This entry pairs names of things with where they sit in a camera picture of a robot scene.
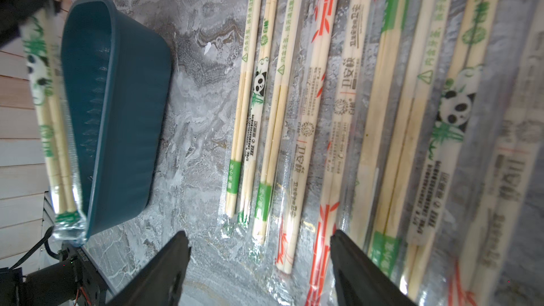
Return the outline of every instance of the chopsticks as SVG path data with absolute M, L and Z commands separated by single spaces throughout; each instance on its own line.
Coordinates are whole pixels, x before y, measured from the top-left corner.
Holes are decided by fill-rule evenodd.
M 528 137 L 528 133 L 514 131 L 516 128 L 529 131 L 531 126 L 544 125 L 544 111 L 539 104 L 544 85 L 542 35 L 544 0 L 539 0 L 513 95 L 503 117 L 502 127 L 507 132 L 501 133 L 495 142 L 478 210 L 456 262 L 455 279 L 450 281 L 451 286 L 457 285 L 462 295 L 470 292 L 478 305 L 488 303 L 497 281 L 542 143 L 541 135 Z M 455 293 L 451 298 L 449 306 L 464 302 Z
M 409 0 L 387 0 L 384 22 L 377 54 L 374 81 L 368 106 L 361 157 L 357 169 L 357 183 L 352 207 L 350 237 L 363 246 L 368 227 L 374 188 L 379 168 L 377 160 L 381 145 L 387 101 L 393 81 L 394 63 L 400 45 L 404 14 Z
M 267 138 L 264 146 L 261 179 L 257 192 L 255 222 L 252 230 L 253 238 L 260 244 L 264 243 L 267 233 L 268 214 L 276 174 L 277 157 L 280 151 L 281 131 L 287 105 L 287 93 L 289 92 L 291 65 L 293 62 L 301 6 L 302 0 L 288 0 L 283 22 L 280 54 L 276 65 L 274 91 L 268 120 Z
M 313 48 L 307 72 L 306 92 L 302 102 L 300 126 L 296 135 L 296 147 L 292 154 L 294 164 L 290 175 L 288 203 L 283 211 L 276 259 L 276 267 L 287 274 L 291 273 L 293 267 L 337 1 L 318 0 L 316 5 L 316 32 L 312 38 Z
M 238 211 L 238 222 L 245 225 L 248 224 L 249 220 L 251 193 L 253 191 L 255 167 L 257 166 L 257 150 L 263 119 L 264 91 L 266 89 L 268 64 L 270 63 L 270 48 L 272 46 L 272 36 L 274 33 L 276 4 L 277 0 L 266 0 L 264 6 L 259 61 L 257 62 L 257 72 L 253 82 L 251 110 L 248 117 L 249 123 L 246 133 L 247 141 L 244 156 L 244 175 L 241 184 L 241 199 Z
M 407 285 L 411 299 L 417 297 L 436 229 L 442 221 L 470 107 L 478 92 L 497 5 L 498 0 L 467 0 L 407 235 L 409 245 L 401 288 L 406 289 L 402 285 Z M 394 237 L 397 232 L 386 229 L 386 235 Z
M 60 78 L 53 69 L 57 60 L 50 39 L 56 38 L 56 34 L 51 33 L 52 19 L 52 14 L 42 8 L 20 25 L 20 31 L 49 185 L 52 195 L 59 199 L 56 222 L 73 224 L 80 217 L 72 192 L 68 142 L 60 105 Z
M 356 85 L 364 49 L 365 33 L 372 0 L 350 0 L 345 29 L 342 65 L 336 83 L 332 130 L 325 162 L 319 223 L 314 245 L 310 288 L 306 304 L 319 304 L 330 256 L 330 237 L 336 228 L 342 177 L 351 122 L 355 113 Z
M 232 135 L 231 160 L 228 166 L 227 194 L 225 197 L 225 214 L 233 217 L 240 180 L 241 157 L 244 146 L 245 125 L 248 116 L 248 105 L 253 77 L 255 48 L 257 44 L 257 25 L 261 14 L 261 0 L 248 0 L 248 14 L 245 22 L 244 47 L 240 66 L 240 81 L 236 101 L 235 128 Z

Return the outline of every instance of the black cable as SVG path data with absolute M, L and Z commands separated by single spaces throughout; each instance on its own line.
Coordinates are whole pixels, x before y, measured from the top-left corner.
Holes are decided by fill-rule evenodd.
M 47 254 L 49 254 L 49 256 L 51 258 L 60 260 L 60 255 L 58 255 L 57 253 L 52 251 L 51 247 L 49 247 L 49 239 L 47 239 L 47 241 L 45 241 L 44 246 L 45 246 L 45 250 L 47 251 Z
M 28 258 L 30 258 L 31 255 L 34 254 L 34 252 L 36 252 L 38 248 L 41 247 L 41 245 L 43 245 L 44 243 L 47 243 L 47 239 L 49 239 L 51 237 L 51 234 L 53 234 L 53 227 L 54 226 L 47 228 L 47 230 L 45 231 L 44 237 L 42 237 L 41 240 L 38 241 L 37 244 L 34 245 L 34 247 L 32 247 L 31 250 L 27 252 L 27 254 L 25 254 L 21 259 L 19 259 L 19 261 L 17 261 L 13 266 L 11 266 L 10 269 L 16 269 L 17 267 L 19 267 L 23 262 L 25 262 Z

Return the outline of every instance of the red wire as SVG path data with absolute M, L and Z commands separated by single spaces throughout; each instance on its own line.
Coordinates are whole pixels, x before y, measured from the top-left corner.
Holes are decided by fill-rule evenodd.
M 89 306 L 92 306 L 91 300 L 89 300 L 89 296 L 88 296 L 87 293 L 85 292 L 85 289 L 83 289 L 83 286 L 81 286 L 79 289 L 81 289 L 81 293 L 82 293 L 83 296 L 85 297 L 85 301 L 87 302 L 87 304 L 88 304 Z

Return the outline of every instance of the sealed plastic packaging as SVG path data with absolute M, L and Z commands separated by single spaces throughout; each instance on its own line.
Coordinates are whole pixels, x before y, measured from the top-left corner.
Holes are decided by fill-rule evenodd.
M 487 90 L 479 93 L 480 102 L 473 106 L 477 123 L 469 125 L 473 131 L 467 132 L 469 142 L 460 153 L 444 222 L 417 296 L 419 304 L 482 306 L 502 304 L 507 295 L 509 302 L 521 298 L 510 290 L 515 277 L 503 270 L 503 264 L 513 257 L 508 248 L 542 140 L 542 112 L 535 104 L 541 100 L 543 76 L 537 61 L 541 2 L 499 0 L 481 84 Z M 520 230 L 517 237 L 526 242 L 517 250 L 530 252 L 533 242 L 527 233 Z
M 56 214 L 53 235 L 84 243 L 86 217 L 53 19 L 48 3 L 20 25 L 20 32 Z

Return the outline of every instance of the green label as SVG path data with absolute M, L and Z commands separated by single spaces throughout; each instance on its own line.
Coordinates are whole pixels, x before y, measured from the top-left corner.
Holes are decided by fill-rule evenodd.
M 244 217 L 244 211 L 243 210 L 241 210 L 238 213 L 238 223 L 241 224 L 244 227 L 248 226 L 248 220 Z
M 241 162 L 231 160 L 228 165 L 227 193 L 238 194 L 238 183 L 240 182 Z
M 266 183 L 259 183 L 257 192 L 257 205 L 255 207 L 255 218 L 266 222 L 268 220 L 268 210 L 270 208 L 270 199 L 272 198 L 272 186 Z
M 380 266 L 381 251 L 384 248 L 384 235 L 379 231 L 374 232 L 374 241 L 372 242 L 371 260 L 376 266 Z
M 397 262 L 399 245 L 400 241 L 395 237 L 374 233 L 371 260 L 389 278 Z
M 410 0 L 406 0 L 406 3 L 404 4 L 404 15 L 403 15 L 403 23 L 401 25 L 401 29 L 404 30 L 404 23 L 406 22 L 406 13 L 408 12 L 408 4 L 410 3 Z
M 397 18 L 397 8 L 399 0 L 386 0 L 384 21 L 382 23 L 381 31 L 393 30 L 395 28 L 395 20 Z

